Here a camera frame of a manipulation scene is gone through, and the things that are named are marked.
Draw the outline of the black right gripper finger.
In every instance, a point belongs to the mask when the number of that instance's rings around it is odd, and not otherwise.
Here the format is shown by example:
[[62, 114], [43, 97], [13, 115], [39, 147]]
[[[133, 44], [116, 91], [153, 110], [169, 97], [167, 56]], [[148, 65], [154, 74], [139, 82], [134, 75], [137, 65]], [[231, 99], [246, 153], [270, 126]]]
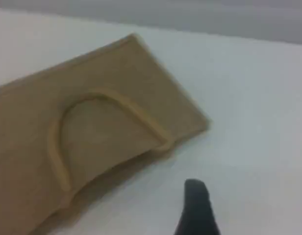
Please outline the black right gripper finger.
[[187, 179], [184, 203], [176, 235], [220, 235], [208, 189], [203, 181]]

